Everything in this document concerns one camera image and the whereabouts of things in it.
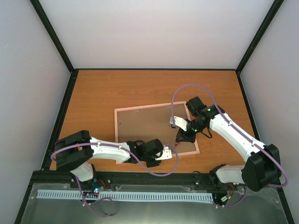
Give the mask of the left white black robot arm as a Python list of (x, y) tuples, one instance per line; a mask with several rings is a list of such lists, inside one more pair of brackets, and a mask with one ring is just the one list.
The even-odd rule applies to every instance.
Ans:
[(57, 171), (69, 171), (87, 188), (92, 188), (96, 185), (97, 176), (94, 174), (94, 165), (88, 162), (90, 159), (131, 164), (144, 161), (150, 168), (158, 166), (164, 155), (164, 146), (158, 139), (115, 143), (99, 140), (90, 136), (87, 130), (82, 130), (56, 141), (51, 159), (56, 162)]

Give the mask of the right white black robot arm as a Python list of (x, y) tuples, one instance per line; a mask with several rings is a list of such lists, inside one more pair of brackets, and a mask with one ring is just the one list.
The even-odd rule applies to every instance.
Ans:
[(273, 185), (281, 177), (279, 150), (273, 144), (265, 145), (241, 129), (217, 106), (206, 106), (199, 97), (186, 103), (193, 120), (171, 116), (170, 126), (178, 128), (176, 142), (194, 143), (196, 135), (208, 130), (206, 137), (212, 138), (211, 131), (219, 134), (243, 158), (245, 164), (239, 166), (219, 165), (211, 170), (211, 182), (243, 184), (258, 192)]

